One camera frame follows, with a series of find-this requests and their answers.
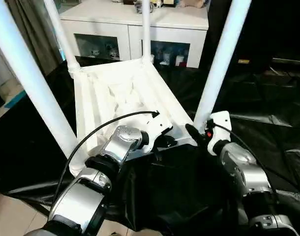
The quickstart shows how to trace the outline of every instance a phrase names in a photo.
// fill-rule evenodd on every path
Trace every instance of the white pvc pipe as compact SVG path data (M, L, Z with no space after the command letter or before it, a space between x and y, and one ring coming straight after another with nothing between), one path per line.
M194 126L200 133L204 133L206 121L212 113L251 2L252 0L232 0L194 119Z
M4 0L0 0L0 48L56 142L68 157L78 140L36 65ZM82 170L86 158L87 155L82 149L75 154L69 165L73 175Z
M74 56L65 31L60 22L60 16L57 12L56 5L53 0L44 0L47 12L51 18L56 36L60 42L63 53L65 54L69 72L74 72L80 69L80 65Z
M143 40L143 60L151 61L151 44L150 44L150 0L142 1L142 25L144 30Z

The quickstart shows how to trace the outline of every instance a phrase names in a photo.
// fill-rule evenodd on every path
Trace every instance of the toy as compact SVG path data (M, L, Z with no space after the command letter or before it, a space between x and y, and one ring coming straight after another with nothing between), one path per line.
M206 6L209 0L180 0L177 7L194 6L196 8L202 8Z
M162 6L162 0L156 0L156 7L160 8Z
M112 48L112 49L109 51L109 56L111 57L111 59L116 59L116 60L119 60L119 59L120 59L119 51L118 51L118 49L116 49L116 48Z
M183 61L184 61L184 56L182 56L182 55L176 56L175 66L180 66L180 63L182 63Z
M100 55L100 50L95 49L95 50L92 50L91 53L92 53L93 57L97 58Z
M164 53L163 54L163 61L160 62L160 65L170 65L170 57L171 57L170 53Z

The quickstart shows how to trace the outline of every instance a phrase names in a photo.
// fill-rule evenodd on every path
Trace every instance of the floor tile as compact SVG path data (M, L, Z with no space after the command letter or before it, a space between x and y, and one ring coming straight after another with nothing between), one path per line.
M35 217L32 219L32 222L30 223L25 233L42 228L46 222L47 222L47 217L45 217L40 213L36 213Z
M10 102L15 96L13 95L8 95L4 101L5 104L7 104L8 102Z
M18 84L19 82L15 78L7 80L4 84L0 86L1 97L7 97L9 93L17 87Z
M23 202L0 196L0 236L22 236L36 211Z
M2 117L6 112L9 111L8 108L0 107L0 117Z
M127 236L162 236L162 234L154 230L141 230L139 232L135 232L128 229Z
M23 91L23 87L21 84L18 84L16 87L14 87L8 95L12 95L12 96L16 96L18 95L19 93L21 93Z
M128 228L120 223L104 220L97 236L110 236L116 232L121 236L126 236Z

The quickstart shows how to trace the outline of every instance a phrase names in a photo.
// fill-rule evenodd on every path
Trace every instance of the black tarp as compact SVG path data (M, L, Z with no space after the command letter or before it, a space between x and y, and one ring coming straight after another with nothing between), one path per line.
M103 63L78 58L80 64ZM207 71L157 68L193 118ZM47 82L75 131L73 80L63 63ZM214 111L228 110L233 130L270 169L275 188L300 190L300 78L241 74L227 77ZM0 119L0 192L50 205L65 157L26 96ZM65 186L72 179L68 174ZM190 145L127 162L115 186L107 218L133 230L202 234L236 230L236 207L217 165ZM282 195L281 208L300 229L300 196Z

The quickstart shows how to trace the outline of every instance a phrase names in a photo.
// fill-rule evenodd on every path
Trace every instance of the white cabinet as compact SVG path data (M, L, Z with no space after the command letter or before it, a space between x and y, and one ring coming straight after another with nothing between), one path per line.
M140 58L142 55L142 26L128 26L128 30L131 59ZM180 55L184 55L185 60L187 60L187 67L197 68L199 66L201 52L203 51L206 33L206 30L151 27L151 53L156 57L160 56L160 60L163 59L163 55L159 54L164 54L164 50L169 50L168 53L172 54L171 56L174 58L179 53ZM156 44L155 42L157 41L174 42L180 45L173 47L173 45L169 43Z
M76 56L130 60L128 26L85 21L62 21Z
M130 60L142 55L142 16L133 5L86 0L60 14L77 56ZM176 57L198 67L207 34L206 8L155 8L150 14L151 52L156 62Z

